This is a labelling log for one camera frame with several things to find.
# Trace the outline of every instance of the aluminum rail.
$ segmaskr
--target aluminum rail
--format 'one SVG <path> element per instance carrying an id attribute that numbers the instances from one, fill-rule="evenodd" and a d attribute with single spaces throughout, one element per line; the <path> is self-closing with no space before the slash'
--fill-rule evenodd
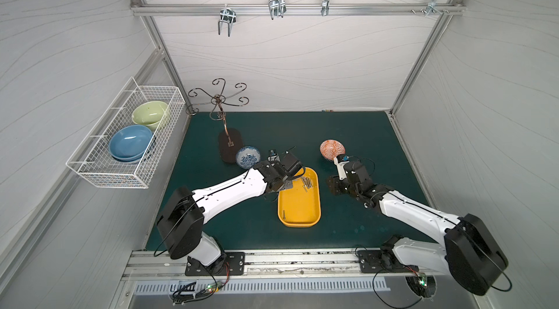
<path id="1" fill-rule="evenodd" d="M 464 2 L 464 0 L 449 0 L 449 1 L 456 5 L 460 5 Z M 423 67 L 425 66 L 427 60 L 429 59 L 429 56 L 431 55 L 435 46 L 437 46 L 437 43 L 443 36 L 443 33 L 446 30 L 451 19 L 452 19 L 451 15 L 443 15 L 439 17 L 437 23 L 433 27 L 433 30 L 431 30 L 431 33 L 427 41 L 425 42 L 425 46 L 423 46 L 423 49 L 419 54 L 419 57 L 417 58 L 414 66 L 411 68 L 408 77 L 406 78 L 404 84 L 402 85 L 402 88 L 400 89 L 400 93 L 396 97 L 394 105 L 392 106 L 392 110 L 390 110 L 390 113 L 392 115 L 396 115 L 398 110 L 401 108 L 402 104 L 404 103 L 404 99 L 406 98 L 406 95 L 411 89 L 411 86 L 414 84 L 415 80 L 423 70 Z"/>
<path id="2" fill-rule="evenodd" d="M 283 15 L 322 15 L 321 4 L 286 4 Z M 229 8 L 236 16 L 270 15 L 266 4 L 148 4 L 131 7 L 136 16 L 219 16 L 220 10 Z M 328 15 L 414 15 L 423 16 L 428 4 L 330 4 Z M 435 8 L 444 15 L 462 15 L 463 5 L 437 4 Z"/>

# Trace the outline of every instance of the orange patterned bowl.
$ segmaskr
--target orange patterned bowl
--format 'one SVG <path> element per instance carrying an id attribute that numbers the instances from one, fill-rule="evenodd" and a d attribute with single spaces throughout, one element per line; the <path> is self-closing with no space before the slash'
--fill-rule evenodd
<path id="1" fill-rule="evenodd" d="M 346 148 L 337 140 L 328 139 L 320 144 L 320 153 L 325 159 L 333 161 L 341 153 L 346 153 Z"/>

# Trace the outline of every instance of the vent grille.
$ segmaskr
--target vent grille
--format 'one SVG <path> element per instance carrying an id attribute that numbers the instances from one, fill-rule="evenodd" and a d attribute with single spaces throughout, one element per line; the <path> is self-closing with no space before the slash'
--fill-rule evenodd
<path id="1" fill-rule="evenodd" d="M 213 280 L 138 281 L 136 295 L 172 294 L 179 287 L 196 282 L 193 292 Z M 376 291 L 390 291 L 384 277 L 374 280 Z M 306 279 L 231 279 L 217 294 L 227 293 L 344 293 L 373 291 L 373 277 L 306 278 Z"/>

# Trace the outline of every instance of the green bowl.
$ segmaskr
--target green bowl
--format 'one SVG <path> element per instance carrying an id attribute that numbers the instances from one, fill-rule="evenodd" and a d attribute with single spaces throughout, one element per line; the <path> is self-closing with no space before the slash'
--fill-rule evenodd
<path id="1" fill-rule="evenodd" d="M 132 121 L 135 124 L 147 126 L 151 131 L 155 132 L 157 126 L 163 128 L 169 121 L 169 113 L 163 118 L 168 107 L 167 103 L 158 100 L 143 103 L 132 112 Z"/>

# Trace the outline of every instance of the yellow tray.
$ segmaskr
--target yellow tray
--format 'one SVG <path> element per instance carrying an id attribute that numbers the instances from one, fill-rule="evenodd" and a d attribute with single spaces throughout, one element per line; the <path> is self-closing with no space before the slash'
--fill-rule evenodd
<path id="1" fill-rule="evenodd" d="M 293 188 L 280 191 L 278 197 L 278 218 L 288 227 L 308 228 L 320 219 L 320 194 L 318 175 L 307 167 L 305 177 L 311 179 L 312 187 L 303 186 L 301 178 L 293 181 Z"/>

